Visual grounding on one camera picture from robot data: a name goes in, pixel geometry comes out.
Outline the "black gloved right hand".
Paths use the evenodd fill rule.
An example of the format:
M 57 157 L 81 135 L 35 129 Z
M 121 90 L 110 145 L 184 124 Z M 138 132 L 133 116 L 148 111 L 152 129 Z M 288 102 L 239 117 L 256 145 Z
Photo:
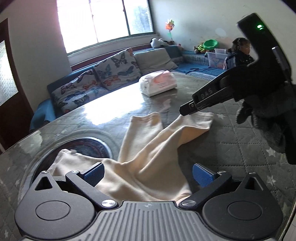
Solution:
M 245 99 L 236 113 L 236 122 L 242 124 L 248 117 L 268 145 L 295 165 L 295 85 L 286 83 L 278 97 L 267 96 L 264 101 Z

